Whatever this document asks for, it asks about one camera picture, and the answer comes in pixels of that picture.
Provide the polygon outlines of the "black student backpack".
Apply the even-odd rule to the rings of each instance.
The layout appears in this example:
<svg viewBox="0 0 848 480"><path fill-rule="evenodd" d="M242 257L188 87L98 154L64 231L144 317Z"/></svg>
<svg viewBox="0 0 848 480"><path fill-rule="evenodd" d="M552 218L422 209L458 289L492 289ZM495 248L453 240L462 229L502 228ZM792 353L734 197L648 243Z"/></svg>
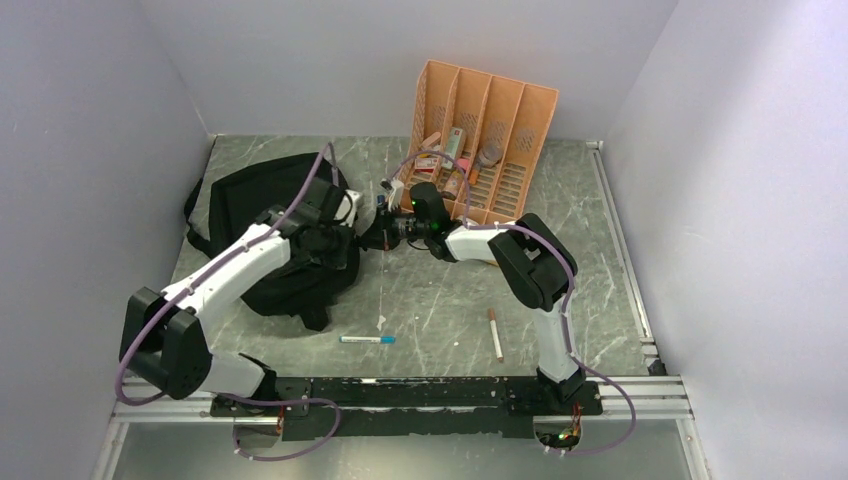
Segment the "black student backpack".
<svg viewBox="0 0 848 480"><path fill-rule="evenodd" d="M313 178L350 190L333 164L298 154L245 167L212 183L208 232L190 224L190 245L215 259L229 250L238 255L203 282L234 286L238 299L262 316L292 316L308 330L330 323L330 306L353 285L360 267L356 234L346 269L283 269L290 259L289 240L278 226L301 201Z"/></svg>

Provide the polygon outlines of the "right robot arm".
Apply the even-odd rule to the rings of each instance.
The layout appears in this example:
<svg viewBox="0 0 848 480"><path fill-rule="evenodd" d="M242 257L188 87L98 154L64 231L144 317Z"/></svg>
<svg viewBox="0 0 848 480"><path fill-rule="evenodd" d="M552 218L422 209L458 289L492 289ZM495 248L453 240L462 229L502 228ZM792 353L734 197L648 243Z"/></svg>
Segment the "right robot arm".
<svg viewBox="0 0 848 480"><path fill-rule="evenodd" d="M586 378L575 359L569 330L569 301L578 272L571 253L534 213L486 225L454 219L431 182L412 186L413 210L404 213L403 183L383 180L381 186L374 220L360 238L362 249L390 251L403 241L420 241L441 261L495 263L514 297L533 313L540 402L550 413L565 413L576 403Z"/></svg>

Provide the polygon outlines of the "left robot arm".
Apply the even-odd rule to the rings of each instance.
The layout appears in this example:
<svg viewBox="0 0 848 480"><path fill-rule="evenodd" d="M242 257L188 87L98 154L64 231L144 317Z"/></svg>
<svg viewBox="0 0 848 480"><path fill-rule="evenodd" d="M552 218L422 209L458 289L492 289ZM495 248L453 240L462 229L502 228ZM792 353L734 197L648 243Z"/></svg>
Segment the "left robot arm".
<svg viewBox="0 0 848 480"><path fill-rule="evenodd" d="M127 304L116 381L132 372L160 396L202 391L236 397L254 416L271 411L276 373L248 355L215 351L206 333L225 307L272 274L344 269L361 204L361 193L312 179L290 206L266 209L193 274L160 291L139 289Z"/></svg>

